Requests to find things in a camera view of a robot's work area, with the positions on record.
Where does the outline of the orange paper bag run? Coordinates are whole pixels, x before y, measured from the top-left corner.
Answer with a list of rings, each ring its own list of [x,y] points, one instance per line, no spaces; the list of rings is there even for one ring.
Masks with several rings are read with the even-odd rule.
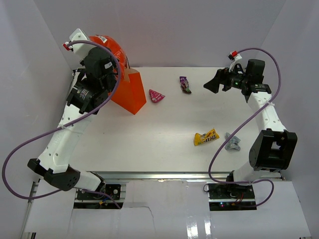
[[[124,76],[111,100],[134,115],[145,105],[147,100],[139,71],[133,68],[124,70]]]

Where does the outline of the purple candy packet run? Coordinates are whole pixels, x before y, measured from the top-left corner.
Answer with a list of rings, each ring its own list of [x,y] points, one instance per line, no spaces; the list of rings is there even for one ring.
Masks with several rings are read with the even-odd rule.
[[[189,82],[185,76],[179,77],[180,87],[183,93],[191,94],[191,90],[189,88]]]

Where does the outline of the pink snack packet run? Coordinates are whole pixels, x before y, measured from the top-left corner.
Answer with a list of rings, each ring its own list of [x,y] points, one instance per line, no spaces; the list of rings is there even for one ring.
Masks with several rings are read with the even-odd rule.
[[[163,95],[157,91],[154,91],[152,89],[149,89],[149,95],[150,95],[151,101],[153,103],[158,103],[165,98],[165,95]]]

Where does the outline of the yellow candy packet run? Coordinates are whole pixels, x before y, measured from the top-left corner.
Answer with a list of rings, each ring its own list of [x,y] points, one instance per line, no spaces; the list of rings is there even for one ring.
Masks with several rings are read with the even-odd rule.
[[[209,132],[204,134],[196,133],[194,136],[194,145],[198,146],[200,144],[216,140],[219,138],[219,134],[216,132],[216,130],[213,128]]]

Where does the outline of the silver snack packet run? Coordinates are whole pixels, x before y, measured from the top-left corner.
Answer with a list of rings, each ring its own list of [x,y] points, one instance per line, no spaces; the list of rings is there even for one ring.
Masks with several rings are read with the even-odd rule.
[[[226,143],[224,148],[226,150],[237,150],[240,151],[241,147],[239,146],[241,139],[237,136],[233,136],[229,141]]]

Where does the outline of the red chips bag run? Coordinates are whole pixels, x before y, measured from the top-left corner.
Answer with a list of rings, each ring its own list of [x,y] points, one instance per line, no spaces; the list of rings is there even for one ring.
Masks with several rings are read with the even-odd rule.
[[[115,57],[119,60],[120,66],[122,70],[127,69],[127,56],[124,52],[123,48],[111,37],[106,35],[93,35],[89,36],[90,40],[93,42],[99,43],[104,47],[107,47],[111,50],[111,52],[115,55]]]

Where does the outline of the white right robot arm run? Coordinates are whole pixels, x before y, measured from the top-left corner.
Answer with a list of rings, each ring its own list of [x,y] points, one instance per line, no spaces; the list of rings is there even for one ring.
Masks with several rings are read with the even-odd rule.
[[[250,59],[246,69],[239,63],[232,64],[231,68],[217,70],[214,78],[204,84],[204,88],[215,94],[220,85],[223,91],[239,89],[249,107],[258,113],[255,119],[260,132],[249,150],[248,161],[227,178],[230,183],[226,184],[225,192],[232,199],[243,193],[244,182],[252,183],[266,172],[286,170],[298,140],[296,133],[282,124],[270,101],[271,89],[263,84],[264,68],[264,61]]]

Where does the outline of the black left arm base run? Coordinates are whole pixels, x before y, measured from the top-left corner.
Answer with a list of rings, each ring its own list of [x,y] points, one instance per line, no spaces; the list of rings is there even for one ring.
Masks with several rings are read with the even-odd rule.
[[[106,184],[104,191],[105,194],[111,196],[114,200],[119,200],[121,195],[121,185],[120,184]],[[93,194],[88,192],[83,192],[78,190],[75,197],[77,200],[99,200],[99,201],[109,201],[110,199],[106,196],[100,194]]]

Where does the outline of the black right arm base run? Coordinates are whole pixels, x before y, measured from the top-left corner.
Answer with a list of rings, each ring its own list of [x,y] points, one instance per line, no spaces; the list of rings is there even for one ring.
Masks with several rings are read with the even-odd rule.
[[[252,186],[209,183],[203,191],[208,195],[211,212],[257,210]]]

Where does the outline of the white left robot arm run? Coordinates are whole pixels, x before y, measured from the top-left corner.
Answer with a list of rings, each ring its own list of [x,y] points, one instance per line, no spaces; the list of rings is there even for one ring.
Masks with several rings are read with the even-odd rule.
[[[82,60],[67,97],[64,113],[46,149],[27,166],[62,191],[85,189],[95,199],[105,194],[103,179],[70,166],[69,160],[86,127],[98,113],[117,82],[117,66],[110,53],[93,47]]]

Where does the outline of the white front cover sheet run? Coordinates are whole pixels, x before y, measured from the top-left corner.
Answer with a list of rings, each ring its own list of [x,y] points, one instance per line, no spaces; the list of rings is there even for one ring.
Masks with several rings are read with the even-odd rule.
[[[131,181],[121,209],[75,209],[74,191],[35,200],[38,239],[298,239],[311,235],[291,182],[256,210],[212,212],[203,183]]]

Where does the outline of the aluminium table edge rail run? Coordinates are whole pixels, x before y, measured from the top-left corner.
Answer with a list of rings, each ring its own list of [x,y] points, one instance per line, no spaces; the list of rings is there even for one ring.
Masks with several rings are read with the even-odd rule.
[[[159,180],[216,178],[239,169],[248,161],[259,130],[253,120],[237,136],[240,151],[225,150],[225,134],[252,115],[241,92],[231,89],[214,94],[203,85],[215,67],[140,67],[146,91],[165,95],[159,103],[147,100],[134,115],[110,101],[88,124],[69,160],[72,168],[99,173],[104,178],[125,174],[130,178]],[[185,76],[191,94],[182,92],[179,77]],[[198,146],[196,133],[215,129],[219,138]]]

